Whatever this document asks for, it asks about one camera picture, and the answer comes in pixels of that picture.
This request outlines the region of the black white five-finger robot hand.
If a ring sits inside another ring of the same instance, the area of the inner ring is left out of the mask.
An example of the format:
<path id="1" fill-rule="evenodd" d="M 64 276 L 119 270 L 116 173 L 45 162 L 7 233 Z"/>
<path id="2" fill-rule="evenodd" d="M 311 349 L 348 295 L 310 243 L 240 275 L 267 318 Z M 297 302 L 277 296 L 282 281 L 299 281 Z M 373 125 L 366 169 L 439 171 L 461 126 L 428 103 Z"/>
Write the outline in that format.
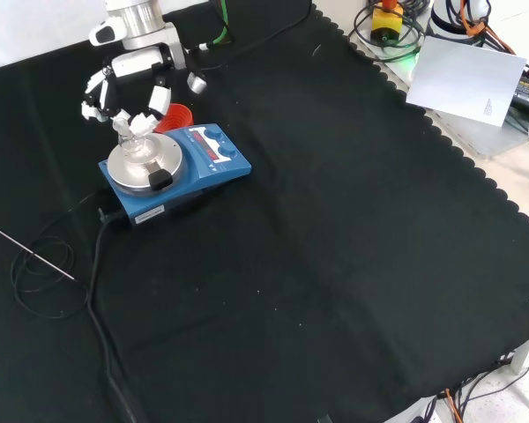
<path id="1" fill-rule="evenodd" d="M 169 73 L 172 69 L 170 54 L 162 52 L 159 47 L 143 48 L 114 58 L 87 81 L 81 115 L 86 120 L 112 121 L 122 137 L 143 137 L 153 132 L 171 104 Z M 147 111 L 130 116 L 118 106 L 115 85 L 118 81 L 146 74 L 153 76 Z"/>

